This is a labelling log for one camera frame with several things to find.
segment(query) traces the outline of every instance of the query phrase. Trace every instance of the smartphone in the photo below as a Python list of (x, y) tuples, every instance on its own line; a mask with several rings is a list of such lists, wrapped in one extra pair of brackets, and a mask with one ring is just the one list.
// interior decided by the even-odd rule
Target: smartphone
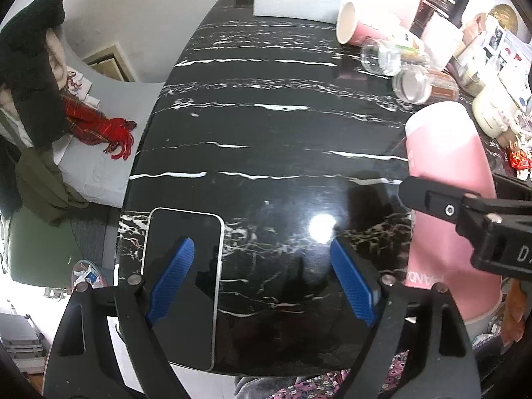
[(194, 243), (191, 268), (167, 316), (153, 326), (171, 363), (201, 371), (214, 366), (223, 230), (223, 220), (216, 214), (170, 208), (156, 208), (150, 214), (142, 272), (172, 250), (180, 237)]

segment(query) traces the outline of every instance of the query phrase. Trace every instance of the floral cloth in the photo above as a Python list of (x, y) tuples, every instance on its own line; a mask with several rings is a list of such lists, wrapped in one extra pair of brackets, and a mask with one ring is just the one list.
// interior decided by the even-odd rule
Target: floral cloth
[[(384, 384), (382, 384), (383, 392), (392, 390), (399, 385), (407, 357), (408, 351), (394, 357), (388, 371), (388, 376)], [(340, 389), (341, 383), (344, 382), (348, 375), (349, 370), (347, 369), (339, 372), (330, 372), (311, 378), (305, 382), (299, 382), (293, 386), (282, 388), (268, 399), (328, 399), (333, 397)]]

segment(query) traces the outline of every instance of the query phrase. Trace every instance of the marble tabletop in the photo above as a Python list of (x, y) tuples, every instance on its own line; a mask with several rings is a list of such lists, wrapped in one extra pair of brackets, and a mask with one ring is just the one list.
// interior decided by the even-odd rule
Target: marble tabletop
[[(161, 91), (122, 211), (119, 280), (141, 271), (153, 209), (220, 216), (214, 372), (353, 364), (369, 330), (331, 271), (328, 245), (309, 234), (318, 214), (380, 271), (405, 275), (411, 224), (397, 192), (408, 175), (405, 122), (420, 107), (366, 73), (358, 53), (337, 43), (333, 25), (254, 17), (250, 2), (219, 0)], [(459, 101), (471, 112), (471, 98)], [(504, 172), (505, 153), (481, 139)], [(179, 363), (172, 334), (158, 339)]]

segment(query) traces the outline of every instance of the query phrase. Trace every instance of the glass jar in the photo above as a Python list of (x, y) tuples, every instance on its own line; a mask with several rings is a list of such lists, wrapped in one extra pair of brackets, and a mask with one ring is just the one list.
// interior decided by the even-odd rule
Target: glass jar
[(455, 101), (459, 93), (450, 75), (417, 65), (401, 67), (392, 86), (398, 99), (414, 105)]
[(395, 76), (404, 65), (429, 67), (430, 57), (419, 49), (381, 39), (367, 39), (362, 44), (360, 61), (370, 73)]

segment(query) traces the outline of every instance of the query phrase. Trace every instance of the pink cylinder container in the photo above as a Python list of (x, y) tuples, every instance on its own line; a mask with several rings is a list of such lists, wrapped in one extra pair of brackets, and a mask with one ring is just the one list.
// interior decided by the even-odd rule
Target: pink cylinder container
[[(405, 131), (410, 175), (496, 198), (486, 154), (464, 106), (427, 106), (409, 118)], [(454, 224), (413, 212), (406, 285), (430, 288), (445, 283), (473, 337), (485, 333), (502, 294), (501, 277), (473, 268), (472, 253)]]

